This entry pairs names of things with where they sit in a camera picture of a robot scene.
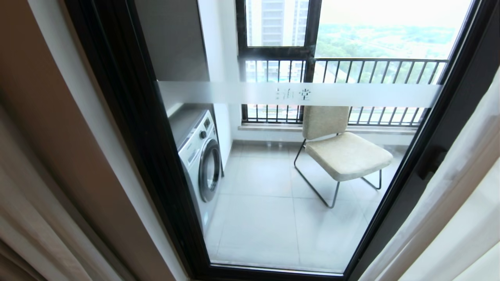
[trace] glass door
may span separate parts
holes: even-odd
[[[498,68],[494,1],[67,6],[200,280],[355,280]]]

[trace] metal chair leg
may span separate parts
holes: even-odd
[[[302,174],[301,170],[299,170],[299,168],[296,165],[297,158],[299,158],[299,154],[301,153],[302,149],[304,148],[304,144],[305,143],[306,143],[306,140],[304,139],[304,141],[300,145],[300,148],[298,149],[297,156],[295,156],[295,160],[293,161],[293,166],[295,167],[295,169],[297,170],[297,172],[299,173],[299,175],[307,183],[307,185],[309,185],[309,187],[312,189],[312,191],[314,191],[314,193],[316,193],[316,195],[319,197],[319,199],[321,199],[321,201],[323,202],[323,204],[325,206],[327,206],[328,208],[333,209],[333,207],[335,206],[335,200],[337,199],[337,193],[339,192],[339,186],[340,186],[341,182],[337,181],[337,187],[335,189],[335,195],[333,196],[333,202],[331,203],[331,205],[328,205],[327,201],[321,196],[321,194],[316,190],[316,188],[314,188],[314,186],[308,181],[308,179]]]
[[[376,188],[375,185],[373,185],[373,183],[369,182],[363,176],[361,177],[363,179],[363,181],[365,181],[367,184],[369,184],[372,188],[374,188],[376,190],[380,190],[382,188],[382,169],[380,169],[378,172],[379,172],[378,173],[378,188]]]

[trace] window sill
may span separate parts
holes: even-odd
[[[238,131],[302,132],[301,124],[242,124]],[[416,127],[347,126],[347,131],[356,134],[384,133],[387,135],[414,135]]]
[[[302,132],[301,124],[242,124],[239,131]]]

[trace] white curtain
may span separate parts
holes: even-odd
[[[0,240],[47,280],[123,280],[58,201],[55,185],[0,108]]]
[[[47,279],[0,240],[0,280],[46,281]]]
[[[499,75],[360,281],[500,280]]]

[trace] door handle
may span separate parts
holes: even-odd
[[[425,164],[418,172],[418,176],[424,182],[428,183],[438,170],[443,160],[445,160],[447,153],[448,150],[442,148],[441,146],[437,146],[434,149],[431,149],[428,154],[427,160],[425,161]]]

